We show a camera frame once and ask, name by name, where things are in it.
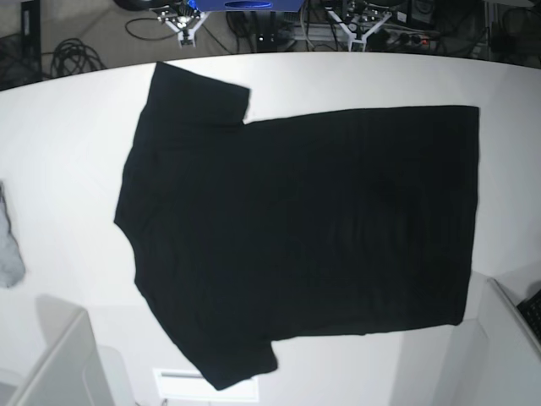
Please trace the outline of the black T-shirt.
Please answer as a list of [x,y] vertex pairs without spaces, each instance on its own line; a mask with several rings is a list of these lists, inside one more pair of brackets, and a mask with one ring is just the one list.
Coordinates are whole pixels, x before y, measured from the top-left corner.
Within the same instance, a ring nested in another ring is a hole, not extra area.
[[460,324],[478,207],[472,106],[245,123],[249,89],[156,65],[115,224],[135,284],[216,389],[271,345]]

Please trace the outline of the blue box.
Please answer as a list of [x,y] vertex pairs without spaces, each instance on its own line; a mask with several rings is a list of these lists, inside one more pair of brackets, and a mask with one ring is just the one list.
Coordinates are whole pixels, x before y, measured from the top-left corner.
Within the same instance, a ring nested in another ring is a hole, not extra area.
[[195,0],[190,3],[204,12],[297,12],[304,4],[304,0]]

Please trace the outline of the white partition panel left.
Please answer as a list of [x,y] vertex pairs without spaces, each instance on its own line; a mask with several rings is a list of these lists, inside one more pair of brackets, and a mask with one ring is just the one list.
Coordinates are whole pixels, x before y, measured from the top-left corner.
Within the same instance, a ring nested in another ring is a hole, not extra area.
[[36,299],[46,348],[25,376],[1,369],[2,405],[135,405],[122,355],[96,342],[88,310]]

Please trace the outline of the white partition panel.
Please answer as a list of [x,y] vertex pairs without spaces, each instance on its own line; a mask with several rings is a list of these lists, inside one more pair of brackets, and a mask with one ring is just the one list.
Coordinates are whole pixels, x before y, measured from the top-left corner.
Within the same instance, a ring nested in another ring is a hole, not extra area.
[[432,404],[540,404],[540,342],[496,280],[453,330]]
[[96,342],[88,310],[36,299],[46,348],[25,376],[1,369],[2,405],[135,405],[122,355]]

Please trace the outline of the grey cloth at left edge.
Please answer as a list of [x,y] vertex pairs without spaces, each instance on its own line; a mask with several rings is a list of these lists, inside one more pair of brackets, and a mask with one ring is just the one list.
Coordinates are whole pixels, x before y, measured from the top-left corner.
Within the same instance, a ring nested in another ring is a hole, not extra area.
[[25,278],[25,264],[13,235],[4,186],[1,183],[1,287],[12,288]]

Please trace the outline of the white partition panel right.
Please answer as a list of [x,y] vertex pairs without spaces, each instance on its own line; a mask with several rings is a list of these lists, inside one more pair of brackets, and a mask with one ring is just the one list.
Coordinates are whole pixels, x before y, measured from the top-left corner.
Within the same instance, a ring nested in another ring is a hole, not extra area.
[[496,280],[453,330],[432,404],[540,404],[540,342]]

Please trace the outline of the black keyboard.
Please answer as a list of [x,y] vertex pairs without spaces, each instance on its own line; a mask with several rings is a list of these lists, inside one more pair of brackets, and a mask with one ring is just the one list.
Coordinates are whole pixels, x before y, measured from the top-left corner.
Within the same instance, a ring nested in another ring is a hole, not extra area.
[[534,336],[541,340],[541,291],[530,299],[525,299],[517,306],[522,318],[525,320]]

